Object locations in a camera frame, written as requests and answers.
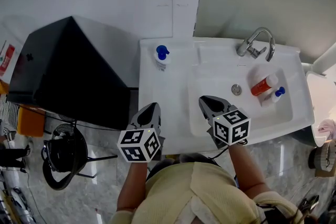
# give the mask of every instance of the pink cloth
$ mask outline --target pink cloth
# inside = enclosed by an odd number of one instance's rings
[[[330,132],[330,135],[328,136],[327,140],[330,140],[330,139],[335,140],[336,139],[336,123],[335,123],[335,121],[331,120],[331,119],[323,120],[320,123],[318,131],[320,133]]]

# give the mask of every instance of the white sink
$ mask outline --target white sink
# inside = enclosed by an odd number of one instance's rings
[[[149,39],[140,42],[141,68],[139,108],[158,102],[161,107],[161,134],[166,138],[164,154],[215,150],[209,124],[198,106],[202,95],[214,95],[243,108],[251,117],[249,144],[276,138],[314,122],[310,94],[299,59],[299,49],[276,45],[270,62],[267,52],[257,59],[240,57],[235,46],[242,40],[221,38]],[[157,70],[153,53],[158,45],[167,46],[171,64]],[[258,50],[265,42],[254,42]],[[274,105],[261,107],[268,92],[255,97],[250,88],[271,73],[286,93]],[[242,93],[233,95],[239,84]]]

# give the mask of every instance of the orange bottle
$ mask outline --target orange bottle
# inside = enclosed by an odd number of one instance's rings
[[[278,84],[278,82],[279,80],[278,80],[277,75],[275,75],[274,73],[271,75],[268,75],[266,78],[264,78],[258,84],[254,85],[251,88],[251,93],[254,96],[258,96],[262,94],[263,92],[266,92],[270,88],[275,87]]]

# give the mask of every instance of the faucet handle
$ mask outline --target faucet handle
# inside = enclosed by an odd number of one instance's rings
[[[247,51],[252,55],[254,59],[257,59],[259,55],[263,54],[267,50],[267,47],[264,47],[261,51],[253,48],[252,46],[247,48]]]

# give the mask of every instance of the sink drain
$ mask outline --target sink drain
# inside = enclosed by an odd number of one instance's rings
[[[241,94],[241,87],[238,85],[238,84],[234,84],[232,87],[231,87],[231,92],[234,94],[234,95],[240,95]]]

